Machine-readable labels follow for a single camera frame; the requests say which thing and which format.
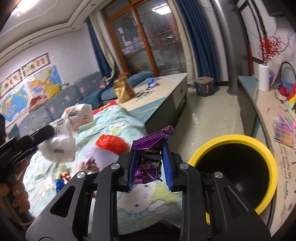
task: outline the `white vase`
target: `white vase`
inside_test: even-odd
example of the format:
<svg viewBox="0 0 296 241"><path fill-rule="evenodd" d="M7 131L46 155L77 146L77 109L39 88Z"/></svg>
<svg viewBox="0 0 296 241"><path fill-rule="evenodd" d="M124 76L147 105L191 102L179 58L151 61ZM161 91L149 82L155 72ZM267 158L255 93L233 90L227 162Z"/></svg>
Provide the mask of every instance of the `white vase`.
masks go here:
<svg viewBox="0 0 296 241"><path fill-rule="evenodd" d="M259 64L259 90L269 91L269 67L264 64Z"/></svg>

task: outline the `sliding glass door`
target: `sliding glass door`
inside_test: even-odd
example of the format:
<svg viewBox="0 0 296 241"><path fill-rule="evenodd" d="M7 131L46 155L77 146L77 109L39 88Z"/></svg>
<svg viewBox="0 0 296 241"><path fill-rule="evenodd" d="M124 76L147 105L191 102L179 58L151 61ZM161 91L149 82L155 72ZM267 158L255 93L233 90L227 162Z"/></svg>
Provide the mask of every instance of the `sliding glass door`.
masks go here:
<svg viewBox="0 0 296 241"><path fill-rule="evenodd" d="M170 7L165 0L121 2L104 9L107 23L125 71L151 70L156 76L186 72L184 52Z"/></svg>

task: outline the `ceiling light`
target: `ceiling light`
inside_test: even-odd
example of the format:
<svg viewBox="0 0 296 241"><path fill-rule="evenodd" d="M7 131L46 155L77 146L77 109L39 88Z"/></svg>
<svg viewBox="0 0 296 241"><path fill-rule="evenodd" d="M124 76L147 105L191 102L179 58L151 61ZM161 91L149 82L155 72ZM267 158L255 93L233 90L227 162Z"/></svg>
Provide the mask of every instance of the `ceiling light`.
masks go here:
<svg viewBox="0 0 296 241"><path fill-rule="evenodd" d="M29 9L31 9L39 0L21 0L18 6L13 10L11 15L16 13L25 13Z"/></svg>
<svg viewBox="0 0 296 241"><path fill-rule="evenodd" d="M154 12L160 14L160 15L165 15L165 14L168 14L168 13L172 12L167 3L161 4L161 5L157 6L157 7L152 8L152 11L154 11Z"/></svg>

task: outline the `blue curtain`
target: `blue curtain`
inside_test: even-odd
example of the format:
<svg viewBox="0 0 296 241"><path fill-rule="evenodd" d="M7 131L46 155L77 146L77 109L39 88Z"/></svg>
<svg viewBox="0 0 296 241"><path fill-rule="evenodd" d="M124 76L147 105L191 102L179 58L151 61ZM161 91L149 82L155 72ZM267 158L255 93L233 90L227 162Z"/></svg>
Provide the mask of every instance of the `blue curtain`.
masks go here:
<svg viewBox="0 0 296 241"><path fill-rule="evenodd" d="M102 52L98 39L96 38L96 34L94 32L94 28L91 24L89 17L86 19L87 27L89 28L89 35L91 37L91 43L94 48L94 53L96 56L96 60L98 62L99 69L102 73L103 77L110 78L111 76L111 68Z"/></svg>
<svg viewBox="0 0 296 241"><path fill-rule="evenodd" d="M199 77L208 76L220 81L215 46L203 12L197 0L175 0L192 44Z"/></svg>

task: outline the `ceiling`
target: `ceiling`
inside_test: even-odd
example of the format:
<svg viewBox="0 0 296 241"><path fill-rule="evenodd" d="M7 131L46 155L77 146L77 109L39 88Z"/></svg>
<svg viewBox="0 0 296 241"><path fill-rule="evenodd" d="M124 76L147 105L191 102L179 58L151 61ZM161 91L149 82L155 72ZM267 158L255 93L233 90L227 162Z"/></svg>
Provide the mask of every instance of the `ceiling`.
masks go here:
<svg viewBox="0 0 296 241"><path fill-rule="evenodd" d="M31 0L34 5L11 15L0 32L0 66L33 44L82 29L87 16L103 1Z"/></svg>

